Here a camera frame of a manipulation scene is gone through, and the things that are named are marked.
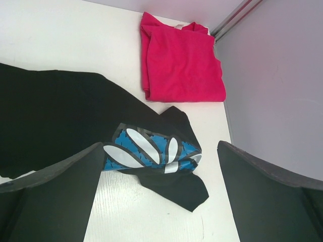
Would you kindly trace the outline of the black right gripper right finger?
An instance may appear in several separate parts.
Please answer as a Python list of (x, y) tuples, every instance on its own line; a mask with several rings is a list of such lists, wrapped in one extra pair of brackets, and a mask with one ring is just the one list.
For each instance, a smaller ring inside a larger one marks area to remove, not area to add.
[(322, 181), (225, 141), (218, 156), (240, 241), (322, 241)]

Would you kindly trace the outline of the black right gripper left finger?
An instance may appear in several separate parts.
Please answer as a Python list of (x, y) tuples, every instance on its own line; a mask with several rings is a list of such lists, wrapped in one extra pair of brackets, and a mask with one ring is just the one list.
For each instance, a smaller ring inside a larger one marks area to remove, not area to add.
[(83, 241), (103, 144), (1, 184), (1, 241)]

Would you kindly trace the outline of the black flower print t-shirt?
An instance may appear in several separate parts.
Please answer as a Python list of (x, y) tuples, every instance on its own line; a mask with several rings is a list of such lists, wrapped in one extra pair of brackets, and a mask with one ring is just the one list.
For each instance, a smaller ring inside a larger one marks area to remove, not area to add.
[(183, 111), (156, 113), (97, 73), (1, 64), (1, 177), (15, 179), (103, 144), (103, 171), (140, 183), (188, 211), (208, 191), (193, 172), (201, 146)]

